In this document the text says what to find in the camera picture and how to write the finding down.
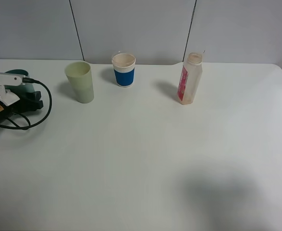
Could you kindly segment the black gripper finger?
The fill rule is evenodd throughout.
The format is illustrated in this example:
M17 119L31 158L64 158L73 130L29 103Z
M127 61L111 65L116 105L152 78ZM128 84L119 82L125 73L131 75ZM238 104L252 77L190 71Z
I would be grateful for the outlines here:
M12 111L15 113L34 112L43 108L41 92L34 91L17 94L19 100L12 105Z

